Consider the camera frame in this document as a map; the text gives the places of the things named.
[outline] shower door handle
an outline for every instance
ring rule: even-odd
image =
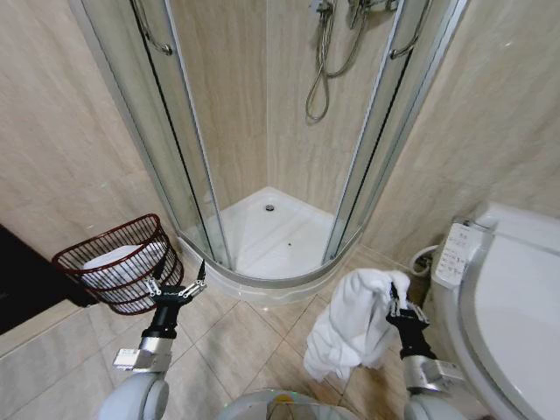
[[[426,17],[428,16],[428,10],[431,7],[432,0],[425,0],[423,4],[422,13],[420,14],[420,19],[418,20],[418,24],[416,25],[416,29],[414,30],[414,35],[412,35],[412,39],[409,41],[407,45],[400,49],[391,50],[389,53],[389,57],[394,60],[402,57],[404,54],[412,51],[414,46],[417,44],[418,38],[420,38],[420,33],[422,32],[422,28],[424,27],[424,23],[426,21]]]
[[[142,1],[143,0],[132,0],[132,4],[134,6],[134,9],[136,10],[136,14],[138,15],[138,21],[140,22],[140,27],[142,28],[143,35],[160,53],[163,53],[165,55],[172,55],[172,47],[169,44],[158,42],[155,39],[153,33],[151,33],[150,25],[148,24],[148,18],[146,17],[146,10],[144,9]]]

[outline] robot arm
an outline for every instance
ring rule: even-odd
[[[202,262],[196,282],[187,287],[160,288],[153,278],[148,282],[150,296],[156,303],[151,324],[142,332],[138,348],[122,348],[113,361],[116,368],[136,373],[105,400],[98,420],[159,420],[164,415],[169,396],[164,377],[171,365],[172,343],[177,337],[177,316],[181,306],[207,287],[204,266]]]
[[[463,388],[465,379],[460,369],[438,360],[424,338],[423,330],[430,325],[422,310],[407,302],[408,309],[399,307],[396,290],[387,321],[395,326],[401,338],[401,359],[404,381],[411,398],[404,411],[405,420],[465,420],[466,418],[441,396]]]

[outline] bathroom wall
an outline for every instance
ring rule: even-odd
[[[335,213],[363,124],[395,13],[376,12],[353,67],[331,79],[331,105],[316,124],[305,120],[305,99],[316,74],[319,15],[302,0],[268,0],[267,124],[268,181],[285,193]],[[346,22],[348,4],[338,1],[329,70],[340,68],[357,32]],[[324,95],[315,98],[320,112]]]
[[[67,0],[0,3],[0,221],[41,255],[164,217]]]
[[[361,242],[399,263],[495,200],[560,217],[560,4],[470,2]]]
[[[220,207],[266,186],[266,1],[171,0]]]

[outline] toilet control panel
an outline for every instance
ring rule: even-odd
[[[437,260],[434,281],[448,289],[459,286],[483,235],[484,232],[475,227],[453,223]]]

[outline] wicker basket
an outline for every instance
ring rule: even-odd
[[[145,286],[155,271],[161,271],[159,284],[170,285],[180,284],[184,272],[155,214],[64,249],[52,263],[122,315],[136,315],[155,306]]]

